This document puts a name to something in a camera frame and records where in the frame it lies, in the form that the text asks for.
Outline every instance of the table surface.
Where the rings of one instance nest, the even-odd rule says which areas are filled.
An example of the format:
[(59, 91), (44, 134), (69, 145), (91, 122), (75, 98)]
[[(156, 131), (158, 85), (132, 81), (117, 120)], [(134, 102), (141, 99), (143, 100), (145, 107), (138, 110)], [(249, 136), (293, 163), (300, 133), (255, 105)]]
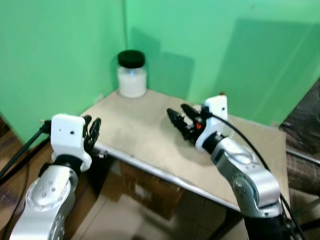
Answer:
[[(189, 186), (186, 188), (220, 204), (239, 209), (229, 183), (211, 162), (209, 154), (197, 151), (184, 141), (171, 124), (167, 108), (179, 110), (182, 103), (187, 102), (152, 90), (135, 99), (113, 92), (84, 114), (93, 119), (101, 118), (98, 147), (105, 146), (111, 154), (122, 156), (121, 159), (130, 164), (142, 166), (142, 169), (149, 169), (183, 187)], [(264, 157), (282, 194), (289, 200), (285, 134), (242, 118), (229, 118)], [(238, 136), (233, 138), (246, 145)]]

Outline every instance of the silver robot arm segment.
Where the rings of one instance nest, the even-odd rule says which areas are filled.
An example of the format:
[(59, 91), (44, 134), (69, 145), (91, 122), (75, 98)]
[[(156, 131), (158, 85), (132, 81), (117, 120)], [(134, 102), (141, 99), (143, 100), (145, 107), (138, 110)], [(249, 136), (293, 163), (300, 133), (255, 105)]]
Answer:
[(217, 143), (211, 159), (231, 185), (244, 216), (273, 218), (282, 214), (276, 178), (242, 145), (225, 137)]
[(39, 178), (25, 196), (24, 211), (13, 228), (10, 240), (62, 240), (65, 219), (75, 202), (78, 176), (89, 169), (92, 159), (85, 151), (88, 137), (93, 148), (99, 135), (100, 120), (92, 124), (87, 136), (88, 122), (83, 117), (57, 114), (51, 120), (52, 164), (46, 163)]

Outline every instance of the green backdrop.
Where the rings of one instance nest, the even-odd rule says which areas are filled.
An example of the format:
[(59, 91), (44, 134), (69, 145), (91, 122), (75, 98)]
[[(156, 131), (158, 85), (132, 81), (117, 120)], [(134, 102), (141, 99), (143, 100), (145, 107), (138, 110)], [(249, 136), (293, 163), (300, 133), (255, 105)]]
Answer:
[(55, 113), (117, 88), (116, 55), (147, 57), (148, 87), (282, 122), (320, 76), (318, 0), (0, 2), (0, 111), (25, 141)]
[(129, 48), (149, 87), (231, 114), (281, 123), (320, 77), (319, 0), (128, 0)]
[(22, 140), (56, 113), (78, 115), (115, 89), (126, 48), (120, 0), (0, 2), (0, 111)]

